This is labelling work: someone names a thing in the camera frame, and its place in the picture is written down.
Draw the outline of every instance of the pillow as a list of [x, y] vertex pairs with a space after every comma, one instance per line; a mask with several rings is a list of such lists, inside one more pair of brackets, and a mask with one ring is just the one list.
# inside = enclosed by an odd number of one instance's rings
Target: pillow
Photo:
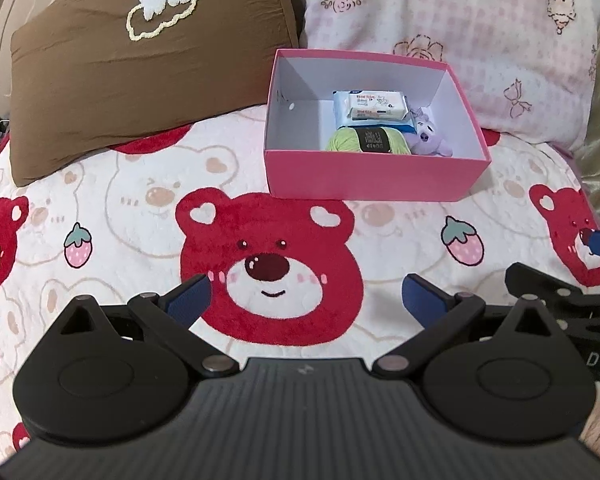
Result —
[[448, 62], [482, 127], [570, 151], [583, 143], [592, 0], [306, 0], [301, 44]]
[[11, 40], [14, 182], [266, 103], [296, 46], [291, 0], [57, 0]]

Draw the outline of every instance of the metal screw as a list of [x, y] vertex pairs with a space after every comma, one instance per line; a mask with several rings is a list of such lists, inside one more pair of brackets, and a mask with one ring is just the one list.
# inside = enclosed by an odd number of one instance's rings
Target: metal screw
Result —
[[209, 355], [202, 359], [202, 365], [209, 372], [226, 372], [234, 365], [234, 360], [226, 355]]
[[409, 360], [401, 355], [384, 355], [378, 359], [378, 366], [387, 372], [401, 372], [409, 366]]

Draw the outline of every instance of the yarn ball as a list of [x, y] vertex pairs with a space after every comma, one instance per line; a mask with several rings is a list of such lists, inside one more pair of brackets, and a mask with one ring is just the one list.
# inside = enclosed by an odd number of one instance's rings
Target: yarn ball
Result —
[[[395, 128], [382, 126], [382, 129], [389, 139], [389, 147], [392, 153], [397, 155], [411, 155], [403, 134]], [[326, 150], [328, 152], [362, 152], [358, 134], [353, 128], [348, 126], [336, 130], [331, 139], [329, 139]]]

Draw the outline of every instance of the open box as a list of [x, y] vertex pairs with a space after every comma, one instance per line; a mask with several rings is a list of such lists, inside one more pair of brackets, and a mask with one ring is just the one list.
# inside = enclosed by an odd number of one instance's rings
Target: open box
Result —
[[[336, 129], [333, 92], [394, 90], [423, 108], [452, 157], [323, 151]], [[491, 162], [446, 63], [390, 54], [281, 49], [265, 125], [269, 192], [279, 198], [455, 202]]]

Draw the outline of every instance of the strawberry print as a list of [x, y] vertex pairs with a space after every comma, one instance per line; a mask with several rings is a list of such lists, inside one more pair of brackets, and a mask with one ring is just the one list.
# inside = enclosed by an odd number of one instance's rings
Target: strawberry print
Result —
[[64, 259], [70, 267], [79, 269], [91, 256], [91, 233], [78, 222], [64, 240]]
[[447, 216], [440, 237], [446, 250], [459, 264], [475, 267], [482, 262], [484, 244], [471, 224]]

